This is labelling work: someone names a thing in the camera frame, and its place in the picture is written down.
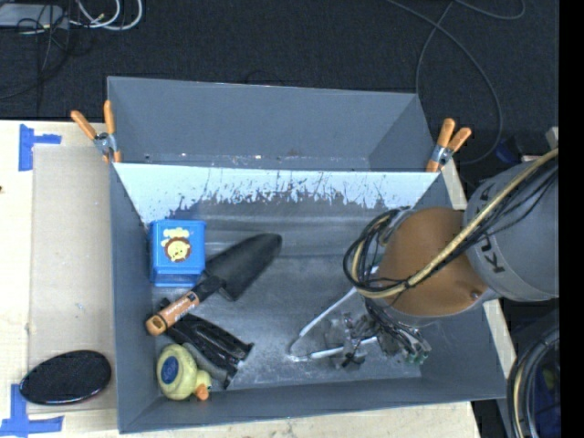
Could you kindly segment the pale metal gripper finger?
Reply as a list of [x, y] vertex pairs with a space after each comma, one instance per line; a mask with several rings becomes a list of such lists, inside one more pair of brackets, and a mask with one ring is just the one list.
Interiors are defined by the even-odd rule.
[[347, 344], [330, 358], [335, 369], [358, 369], [367, 359], [368, 351], [360, 344]]
[[326, 321], [323, 337], [326, 345], [349, 345], [356, 344], [369, 333], [370, 319], [367, 315], [341, 314]]

